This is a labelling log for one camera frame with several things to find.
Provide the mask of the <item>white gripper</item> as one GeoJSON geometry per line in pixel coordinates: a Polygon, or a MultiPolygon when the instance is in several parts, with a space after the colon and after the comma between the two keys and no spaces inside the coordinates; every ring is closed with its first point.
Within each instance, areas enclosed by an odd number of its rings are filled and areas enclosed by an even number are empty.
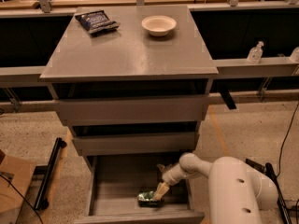
{"type": "Polygon", "coordinates": [[[157,164],[156,167],[162,173],[163,183],[159,183],[156,191],[154,192],[153,199],[160,201],[163,196],[169,191],[170,186],[176,185],[180,180],[186,179],[188,173],[180,166],[179,163],[169,164],[164,166],[157,164]]]}

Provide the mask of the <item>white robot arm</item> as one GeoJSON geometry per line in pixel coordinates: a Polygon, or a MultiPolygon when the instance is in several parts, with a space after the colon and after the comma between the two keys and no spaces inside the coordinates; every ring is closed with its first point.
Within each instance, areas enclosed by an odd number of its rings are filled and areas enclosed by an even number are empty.
{"type": "Polygon", "coordinates": [[[268,176],[233,157],[203,161],[184,153],[179,161],[159,165],[162,182],[153,198],[160,200],[182,179],[203,175],[208,180],[211,224],[263,224],[260,212],[276,206],[278,189],[268,176]]]}

